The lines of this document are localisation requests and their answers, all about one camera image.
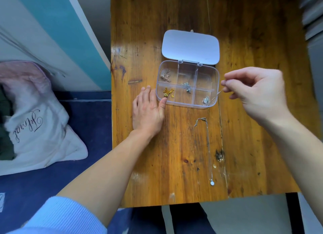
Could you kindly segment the light blue ribbed sleeve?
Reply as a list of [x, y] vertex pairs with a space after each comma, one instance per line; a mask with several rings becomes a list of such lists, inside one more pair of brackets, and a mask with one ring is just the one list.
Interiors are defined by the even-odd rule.
[[81, 204], [54, 196], [23, 227], [6, 234], [107, 234], [107, 228]]

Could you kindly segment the dark blue bed sheet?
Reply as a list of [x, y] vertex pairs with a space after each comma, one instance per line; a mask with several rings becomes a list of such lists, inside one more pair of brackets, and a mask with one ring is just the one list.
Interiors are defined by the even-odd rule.
[[85, 159], [56, 162], [46, 168], [0, 176], [0, 234], [20, 228], [52, 196], [112, 150], [111, 101], [61, 101], [68, 125], [88, 150]]

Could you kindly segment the person's left hand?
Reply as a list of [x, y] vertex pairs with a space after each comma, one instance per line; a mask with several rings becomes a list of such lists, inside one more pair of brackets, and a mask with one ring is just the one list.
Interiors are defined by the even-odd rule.
[[164, 118], [157, 118], [159, 102], [157, 102], [155, 89], [151, 88], [149, 104], [142, 105], [142, 88], [136, 96], [138, 97], [138, 114], [132, 114], [132, 126], [133, 130], [152, 139], [160, 132]]

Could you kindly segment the dark green cloth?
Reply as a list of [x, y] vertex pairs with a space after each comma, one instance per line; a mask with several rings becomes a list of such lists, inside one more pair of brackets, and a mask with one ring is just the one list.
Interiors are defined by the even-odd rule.
[[11, 161], [15, 158], [14, 145], [5, 128], [6, 117], [12, 115], [12, 102], [7, 98], [3, 86], [0, 85], [0, 161]]

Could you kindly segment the white pillow with script print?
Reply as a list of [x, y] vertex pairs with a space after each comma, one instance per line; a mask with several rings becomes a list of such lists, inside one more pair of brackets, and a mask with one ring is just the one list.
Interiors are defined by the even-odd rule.
[[4, 126], [15, 153], [13, 160], [0, 160], [0, 176], [87, 158], [86, 145], [68, 125], [67, 111], [37, 64], [0, 63], [0, 85], [13, 103], [13, 115], [5, 117]]

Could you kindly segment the black table leg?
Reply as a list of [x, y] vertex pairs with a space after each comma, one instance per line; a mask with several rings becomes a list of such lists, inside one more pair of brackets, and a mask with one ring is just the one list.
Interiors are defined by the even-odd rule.
[[285, 197], [288, 205], [292, 234], [305, 234], [298, 194], [296, 192], [286, 193]]

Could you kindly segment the person's right forearm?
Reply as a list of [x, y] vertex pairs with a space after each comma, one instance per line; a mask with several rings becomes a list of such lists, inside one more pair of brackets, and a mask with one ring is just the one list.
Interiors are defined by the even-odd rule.
[[263, 127], [323, 226], [323, 142], [290, 112], [265, 120]]

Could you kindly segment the clear plastic compartment box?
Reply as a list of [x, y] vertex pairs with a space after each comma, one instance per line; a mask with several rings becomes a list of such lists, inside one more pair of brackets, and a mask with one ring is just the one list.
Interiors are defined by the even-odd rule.
[[[216, 37], [196, 32], [168, 30], [164, 34], [162, 55], [166, 60], [159, 65], [156, 83], [158, 100], [164, 98], [163, 90], [175, 89], [174, 98], [167, 97], [167, 104], [206, 109], [217, 103], [220, 93], [220, 74], [216, 64], [220, 60], [219, 41]], [[160, 74], [171, 70], [171, 82]], [[191, 85], [186, 92], [183, 83]]]

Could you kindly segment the person's left forearm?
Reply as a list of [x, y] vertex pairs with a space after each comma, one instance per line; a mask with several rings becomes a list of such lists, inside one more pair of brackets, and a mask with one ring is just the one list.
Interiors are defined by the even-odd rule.
[[136, 129], [67, 186], [57, 196], [81, 204], [107, 226], [117, 212], [134, 166], [155, 136], [152, 130]]

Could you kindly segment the rose gold jewelry piece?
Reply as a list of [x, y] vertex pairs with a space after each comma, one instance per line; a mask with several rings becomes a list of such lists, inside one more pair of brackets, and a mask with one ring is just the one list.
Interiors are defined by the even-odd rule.
[[167, 82], [171, 82], [171, 70], [170, 69], [166, 69], [165, 72], [161, 73], [160, 74], [160, 78], [164, 81], [167, 81]]

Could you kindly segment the person's right hand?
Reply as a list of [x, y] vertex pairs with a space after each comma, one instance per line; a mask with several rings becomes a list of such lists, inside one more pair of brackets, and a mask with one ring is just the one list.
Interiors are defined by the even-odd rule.
[[233, 93], [239, 98], [246, 113], [263, 127], [289, 122], [293, 116], [287, 107], [285, 83], [280, 70], [246, 67], [228, 72], [224, 80], [236, 79], [249, 86], [245, 93]]

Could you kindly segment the grey slatted panel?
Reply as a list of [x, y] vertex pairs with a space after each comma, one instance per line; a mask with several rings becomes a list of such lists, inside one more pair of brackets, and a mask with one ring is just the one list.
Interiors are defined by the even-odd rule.
[[318, 41], [323, 38], [323, 0], [300, 0], [303, 10], [302, 23], [306, 41]]

